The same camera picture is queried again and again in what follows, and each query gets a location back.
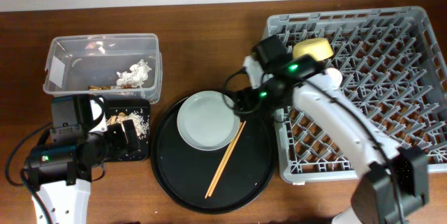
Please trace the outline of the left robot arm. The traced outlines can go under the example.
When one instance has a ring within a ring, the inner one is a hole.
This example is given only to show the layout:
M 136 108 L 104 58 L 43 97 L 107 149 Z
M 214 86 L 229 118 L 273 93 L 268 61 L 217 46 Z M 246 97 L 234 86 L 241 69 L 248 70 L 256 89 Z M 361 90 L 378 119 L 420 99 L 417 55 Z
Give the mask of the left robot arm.
M 105 164 L 139 150 L 134 122 L 107 126 L 62 124 L 44 132 L 20 171 L 32 195 L 38 223 L 86 223 L 91 183 L 104 178 Z

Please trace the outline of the crumpled white tissue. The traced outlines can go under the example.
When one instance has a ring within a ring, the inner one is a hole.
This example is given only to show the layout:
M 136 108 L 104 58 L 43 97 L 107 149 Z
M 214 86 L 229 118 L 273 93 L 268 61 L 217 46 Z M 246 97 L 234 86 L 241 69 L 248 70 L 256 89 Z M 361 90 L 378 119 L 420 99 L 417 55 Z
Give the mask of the crumpled white tissue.
M 151 70 L 152 69 L 149 67 L 148 63 L 141 59 L 138 63 L 133 64 L 129 68 L 129 71 L 124 71 L 122 73 L 117 72 L 118 79 L 116 81 L 116 86 L 120 88 L 142 87 L 145 81 L 148 80 L 148 74 Z

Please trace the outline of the round black tray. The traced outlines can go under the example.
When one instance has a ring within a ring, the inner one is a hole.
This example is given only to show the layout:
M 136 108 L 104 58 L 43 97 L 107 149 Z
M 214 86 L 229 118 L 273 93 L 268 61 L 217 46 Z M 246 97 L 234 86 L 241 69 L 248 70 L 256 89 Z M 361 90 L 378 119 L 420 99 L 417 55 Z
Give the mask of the round black tray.
M 277 164 L 272 121 L 259 114 L 247 119 L 208 197 L 226 150 L 200 151 L 182 139 L 177 114 L 184 101 L 181 98 L 166 110 L 152 138 L 150 160 L 160 187 L 181 207 L 203 214 L 224 214 L 250 204 L 268 186 Z

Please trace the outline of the yellow bowl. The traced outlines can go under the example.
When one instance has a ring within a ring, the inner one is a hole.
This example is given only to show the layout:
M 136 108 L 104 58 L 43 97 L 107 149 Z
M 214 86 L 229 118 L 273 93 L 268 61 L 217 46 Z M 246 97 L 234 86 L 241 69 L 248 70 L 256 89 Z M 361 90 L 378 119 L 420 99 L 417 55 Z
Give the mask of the yellow bowl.
M 334 54 L 329 41 L 326 38 L 313 38 L 301 41 L 293 46 L 293 59 L 299 59 L 304 55 L 311 56 L 315 61 L 323 61 Z

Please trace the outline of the clear plastic bin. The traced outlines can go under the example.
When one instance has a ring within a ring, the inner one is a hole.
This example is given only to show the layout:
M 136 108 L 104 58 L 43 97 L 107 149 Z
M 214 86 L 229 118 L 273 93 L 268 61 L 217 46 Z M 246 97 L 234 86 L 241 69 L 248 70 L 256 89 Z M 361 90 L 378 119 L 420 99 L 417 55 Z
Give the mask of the clear plastic bin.
M 117 72 L 143 59 L 152 69 L 135 96 L 104 96 L 108 100 L 145 99 L 159 102 L 163 79 L 159 39 L 154 33 L 60 36 L 52 40 L 45 65 L 43 91 L 54 97 L 88 94 L 89 86 L 115 86 Z

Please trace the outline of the black rectangular tray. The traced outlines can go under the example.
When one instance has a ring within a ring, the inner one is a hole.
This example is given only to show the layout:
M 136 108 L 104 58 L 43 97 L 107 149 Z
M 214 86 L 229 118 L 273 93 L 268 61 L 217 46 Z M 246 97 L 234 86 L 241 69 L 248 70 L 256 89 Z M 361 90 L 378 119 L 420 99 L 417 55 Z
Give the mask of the black rectangular tray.
M 106 162 L 129 162 L 142 161 L 149 155 L 149 134 L 150 134 L 151 108 L 148 100 L 108 100 L 105 103 L 106 126 L 121 123 L 131 119 L 134 122 L 140 149 L 136 152 L 122 156 L 118 160 Z

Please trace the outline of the grey-green round plate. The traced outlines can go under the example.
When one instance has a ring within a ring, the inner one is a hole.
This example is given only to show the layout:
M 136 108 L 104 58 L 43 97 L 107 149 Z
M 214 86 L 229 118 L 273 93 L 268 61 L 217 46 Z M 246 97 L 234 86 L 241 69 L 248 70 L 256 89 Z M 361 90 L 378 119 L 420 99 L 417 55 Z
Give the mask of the grey-green round plate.
M 194 149 L 215 151 L 228 145 L 240 128 L 234 102 L 218 91 L 200 91 L 189 96 L 177 114 L 177 129 Z

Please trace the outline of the pink cup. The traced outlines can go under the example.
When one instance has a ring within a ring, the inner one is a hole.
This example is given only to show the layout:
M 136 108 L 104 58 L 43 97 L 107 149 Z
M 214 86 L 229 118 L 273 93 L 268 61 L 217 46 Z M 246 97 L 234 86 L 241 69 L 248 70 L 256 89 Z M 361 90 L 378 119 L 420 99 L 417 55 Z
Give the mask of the pink cup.
M 326 68 L 324 73 L 330 78 L 331 83 L 333 84 L 334 87 L 336 87 L 337 89 L 341 87 L 343 81 L 343 75 L 338 69 Z

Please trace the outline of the brown scraps in bin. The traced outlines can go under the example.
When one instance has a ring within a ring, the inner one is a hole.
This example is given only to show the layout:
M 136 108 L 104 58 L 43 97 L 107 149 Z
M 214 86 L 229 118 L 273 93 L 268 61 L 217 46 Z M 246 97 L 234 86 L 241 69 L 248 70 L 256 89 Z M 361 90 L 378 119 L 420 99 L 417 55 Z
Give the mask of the brown scraps in bin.
M 135 96 L 131 85 L 115 86 L 89 86 L 89 94 L 100 94 L 102 96 Z

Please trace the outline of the grey dishwasher rack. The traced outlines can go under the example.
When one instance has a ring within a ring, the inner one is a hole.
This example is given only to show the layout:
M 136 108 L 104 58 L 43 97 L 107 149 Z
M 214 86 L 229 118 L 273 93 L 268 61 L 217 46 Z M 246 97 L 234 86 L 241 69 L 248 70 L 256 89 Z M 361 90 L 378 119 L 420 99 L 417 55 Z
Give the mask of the grey dishwasher rack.
M 273 15 L 265 36 L 286 47 L 326 38 L 341 90 L 400 146 L 420 147 L 431 173 L 446 171 L 446 63 L 419 6 Z M 279 174 L 289 184 L 355 179 L 350 162 L 305 113 L 274 113 Z

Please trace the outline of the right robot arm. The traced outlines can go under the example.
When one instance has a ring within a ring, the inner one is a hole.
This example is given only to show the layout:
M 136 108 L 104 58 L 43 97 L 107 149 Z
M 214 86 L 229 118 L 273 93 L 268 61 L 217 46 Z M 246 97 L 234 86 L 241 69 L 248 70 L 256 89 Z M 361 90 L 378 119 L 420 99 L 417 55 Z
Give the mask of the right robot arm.
M 262 64 L 247 56 L 241 74 L 251 83 L 255 108 L 274 108 L 285 100 L 309 115 L 351 162 L 359 183 L 351 206 L 332 223 L 404 223 L 429 202 L 427 156 L 405 149 L 379 130 L 339 90 L 341 73 L 309 55 L 280 54 Z

